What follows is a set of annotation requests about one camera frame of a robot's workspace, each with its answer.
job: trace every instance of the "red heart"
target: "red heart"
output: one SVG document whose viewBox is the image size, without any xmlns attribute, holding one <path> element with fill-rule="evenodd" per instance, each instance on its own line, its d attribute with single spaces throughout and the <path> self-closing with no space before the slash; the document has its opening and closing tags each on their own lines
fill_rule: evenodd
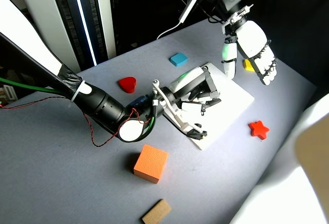
<svg viewBox="0 0 329 224">
<path fill-rule="evenodd" d="M 119 80 L 120 87 L 127 93 L 133 93 L 135 91 L 136 83 L 134 77 L 126 77 Z"/>
</svg>

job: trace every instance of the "red star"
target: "red star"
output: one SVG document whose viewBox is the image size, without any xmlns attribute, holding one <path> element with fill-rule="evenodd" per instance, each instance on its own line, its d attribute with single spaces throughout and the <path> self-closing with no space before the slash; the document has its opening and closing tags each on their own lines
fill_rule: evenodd
<svg viewBox="0 0 329 224">
<path fill-rule="evenodd" d="M 269 131 L 269 128 L 265 127 L 260 120 L 250 123 L 249 127 L 251 129 L 251 135 L 253 137 L 258 136 L 262 140 L 266 138 L 266 133 Z"/>
</svg>

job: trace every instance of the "blue square block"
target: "blue square block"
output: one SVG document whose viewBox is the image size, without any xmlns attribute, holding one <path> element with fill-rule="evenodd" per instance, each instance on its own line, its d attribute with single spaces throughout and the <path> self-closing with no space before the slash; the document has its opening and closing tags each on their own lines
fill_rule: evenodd
<svg viewBox="0 0 329 224">
<path fill-rule="evenodd" d="M 170 62 L 173 63 L 175 66 L 181 66 L 187 62 L 188 58 L 183 53 L 175 54 L 170 58 Z"/>
</svg>

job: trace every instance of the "gray table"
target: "gray table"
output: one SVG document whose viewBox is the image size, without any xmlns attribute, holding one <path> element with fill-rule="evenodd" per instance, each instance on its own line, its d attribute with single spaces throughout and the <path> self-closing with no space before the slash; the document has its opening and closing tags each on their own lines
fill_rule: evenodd
<svg viewBox="0 0 329 224">
<path fill-rule="evenodd" d="M 159 41 L 89 69 L 83 78 L 124 105 L 170 83 L 187 70 L 212 62 L 223 70 L 221 27 L 202 21 Z M 182 67 L 168 58 L 189 57 Z M 136 92 L 116 83 L 137 78 Z M 315 86 L 284 63 L 270 86 L 238 61 L 234 79 L 255 97 L 253 104 L 207 150 L 198 150 L 163 117 L 143 141 L 114 139 L 96 148 L 76 106 L 52 99 L 16 110 L 0 110 L 0 223 L 140 223 L 164 198 L 172 212 L 163 223 L 228 223 L 257 183 L 306 106 Z M 47 94 L 33 94 L 21 104 Z M 248 123 L 262 120 L 271 130 L 261 141 Z M 109 134 L 94 123 L 96 142 Z M 132 168 L 147 143 L 169 152 L 158 184 L 134 176 Z"/>
</svg>

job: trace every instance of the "orange cube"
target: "orange cube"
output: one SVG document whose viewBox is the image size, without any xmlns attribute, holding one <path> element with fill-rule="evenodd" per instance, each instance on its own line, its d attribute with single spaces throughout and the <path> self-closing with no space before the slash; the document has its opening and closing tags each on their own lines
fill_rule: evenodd
<svg viewBox="0 0 329 224">
<path fill-rule="evenodd" d="M 168 152 L 145 144 L 134 167 L 134 174 L 153 183 L 159 182 L 168 156 Z"/>
</svg>

